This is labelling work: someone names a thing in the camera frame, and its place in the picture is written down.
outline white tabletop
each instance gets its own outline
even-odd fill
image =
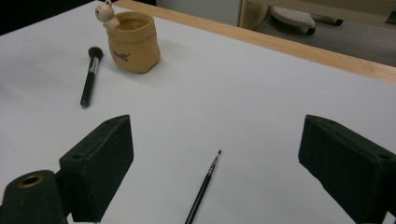
[[[1,191],[130,114],[134,162],[102,223],[184,223],[220,148],[194,223],[353,223],[298,162],[304,116],[396,153],[396,86],[160,19],[161,60],[133,74],[113,63],[98,4],[0,36]],[[105,57],[83,109],[91,46]]]

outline small cup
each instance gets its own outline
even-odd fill
[[[115,16],[120,25],[106,28],[114,63],[131,72],[147,73],[161,58],[154,18],[138,12]]]

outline brush bristles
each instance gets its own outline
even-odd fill
[[[98,47],[92,47],[88,50],[88,54],[90,55],[90,58],[98,58],[99,60],[102,59],[103,57],[103,52],[101,49],[99,49]]]

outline black foam block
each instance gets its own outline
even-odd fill
[[[394,197],[393,153],[337,122],[307,115],[299,160],[356,223],[382,223]]]
[[[103,122],[60,158],[74,221],[101,221],[133,159],[128,115]]]
[[[42,170],[9,183],[0,212],[1,224],[67,224],[55,174]]]

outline thin paintbrush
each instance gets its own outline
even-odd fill
[[[204,183],[202,184],[202,186],[198,192],[197,198],[195,199],[195,202],[192,205],[189,216],[187,217],[186,224],[191,224],[192,221],[194,220],[195,214],[198,211],[199,204],[201,203],[202,198],[204,198],[206,188],[209,185],[210,178],[212,177],[213,172],[215,171],[216,165],[218,164],[218,159],[219,159],[220,154],[221,154],[221,150],[219,150],[218,156],[212,162],[212,165],[210,166],[209,171],[207,172]]]

